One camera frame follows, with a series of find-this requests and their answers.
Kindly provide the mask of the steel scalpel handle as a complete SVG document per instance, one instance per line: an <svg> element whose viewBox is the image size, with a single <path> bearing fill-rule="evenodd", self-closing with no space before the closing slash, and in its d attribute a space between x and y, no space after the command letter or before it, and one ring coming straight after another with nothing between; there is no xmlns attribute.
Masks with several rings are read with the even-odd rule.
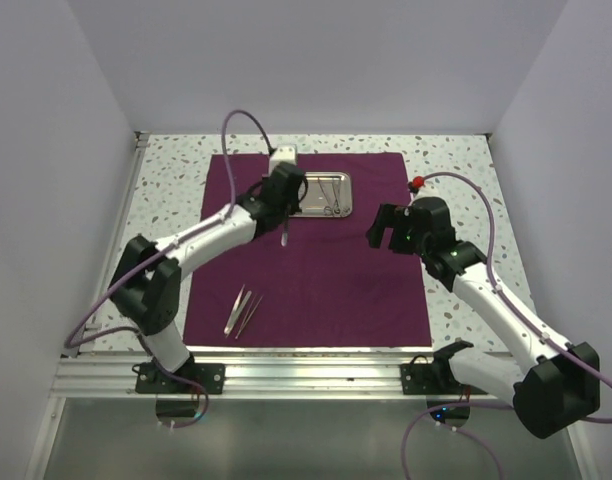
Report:
<svg viewBox="0 0 612 480"><path fill-rule="evenodd" d="M287 211L286 214L284 215L284 219L283 219L283 223L282 223L282 233L281 233L281 238L280 238L280 245L282 247L286 247L287 244L288 244L289 220L290 220L290 214Z"/></svg>

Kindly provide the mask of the purple cloth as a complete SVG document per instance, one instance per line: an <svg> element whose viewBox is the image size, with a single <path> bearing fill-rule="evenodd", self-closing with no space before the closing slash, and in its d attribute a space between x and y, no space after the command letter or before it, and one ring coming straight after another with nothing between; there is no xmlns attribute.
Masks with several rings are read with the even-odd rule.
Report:
<svg viewBox="0 0 612 480"><path fill-rule="evenodd" d="M398 153L304 154L308 172L351 176L346 218L294 218L282 230L232 249L192 276L184 341L210 347L427 347L429 315L421 263L368 246L365 234L383 203L408 202ZM223 330L241 289L263 299L238 339Z"/></svg>

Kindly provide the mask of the wide steel tweezers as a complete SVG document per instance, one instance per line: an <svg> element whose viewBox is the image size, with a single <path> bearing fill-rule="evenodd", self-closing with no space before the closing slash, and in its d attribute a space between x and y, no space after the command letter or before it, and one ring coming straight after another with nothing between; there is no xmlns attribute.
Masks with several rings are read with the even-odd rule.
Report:
<svg viewBox="0 0 612 480"><path fill-rule="evenodd" d="M251 294L252 292L250 290L247 290L245 286L241 287L235 299L235 302L233 303L231 312L229 314L229 317L227 319L226 325L223 330L225 337L228 337L230 333L232 332L235 324L237 323L240 315L243 312L244 307L247 305L251 297Z"/></svg>

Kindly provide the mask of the thin pointed steel tweezers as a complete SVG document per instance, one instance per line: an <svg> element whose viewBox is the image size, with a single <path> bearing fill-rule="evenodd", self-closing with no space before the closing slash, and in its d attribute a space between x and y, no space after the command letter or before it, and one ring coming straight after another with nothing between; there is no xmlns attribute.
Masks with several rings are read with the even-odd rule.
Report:
<svg viewBox="0 0 612 480"><path fill-rule="evenodd" d="M246 328L247 324L249 323L250 319L252 318L252 316L254 315L255 311L257 310L259 304L261 303L263 299L262 295L256 295L252 292L251 297L247 303L247 305L244 307L242 314L240 315L239 319L238 319L238 330L235 334L235 339L238 339L240 337L240 335L242 334L243 330Z"/></svg>

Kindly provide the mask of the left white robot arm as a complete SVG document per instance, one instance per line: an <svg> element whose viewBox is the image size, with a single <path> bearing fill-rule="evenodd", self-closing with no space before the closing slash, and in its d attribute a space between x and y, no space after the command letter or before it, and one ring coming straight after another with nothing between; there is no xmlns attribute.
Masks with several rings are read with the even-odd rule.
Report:
<svg viewBox="0 0 612 480"><path fill-rule="evenodd" d="M305 172L288 162L197 225L160 240L142 235L125 246L109 299L138 330L155 361L158 379L171 392L194 379L190 351L174 320L183 280L211 260L276 230L300 211Z"/></svg>

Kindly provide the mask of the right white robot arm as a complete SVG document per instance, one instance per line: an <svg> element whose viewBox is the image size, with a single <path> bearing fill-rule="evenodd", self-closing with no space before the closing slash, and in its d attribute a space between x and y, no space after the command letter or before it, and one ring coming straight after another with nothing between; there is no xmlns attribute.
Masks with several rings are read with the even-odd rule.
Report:
<svg viewBox="0 0 612 480"><path fill-rule="evenodd" d="M431 277L470 306L510 352L509 361L456 340L434 352L431 362L400 367L406 394L449 394L465 386L510 405L535 437L545 439L595 413L599 356L588 344L572 344L541 321L487 268L474 244L457 238L444 200L423 197L407 206L382 204L366 233L380 247L416 255Z"/></svg>

